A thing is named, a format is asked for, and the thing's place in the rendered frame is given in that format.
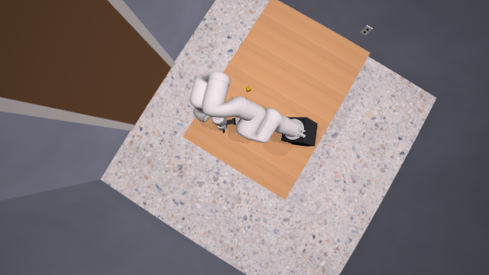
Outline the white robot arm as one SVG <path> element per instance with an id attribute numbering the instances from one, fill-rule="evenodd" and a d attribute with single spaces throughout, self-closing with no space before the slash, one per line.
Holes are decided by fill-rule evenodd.
<path id="1" fill-rule="evenodd" d="M 195 78 L 190 102 L 195 107 L 193 114 L 198 120 L 206 122 L 212 117 L 212 121 L 219 127 L 225 124 L 237 125 L 236 131 L 242 137 L 261 143 L 267 143 L 275 131 L 285 134 L 290 140 L 305 137 L 300 120 L 290 119 L 274 108 L 264 109 L 243 96 L 225 102 L 229 85 L 228 75 L 219 71 L 204 73 Z M 227 120 L 227 117 L 237 118 Z"/>

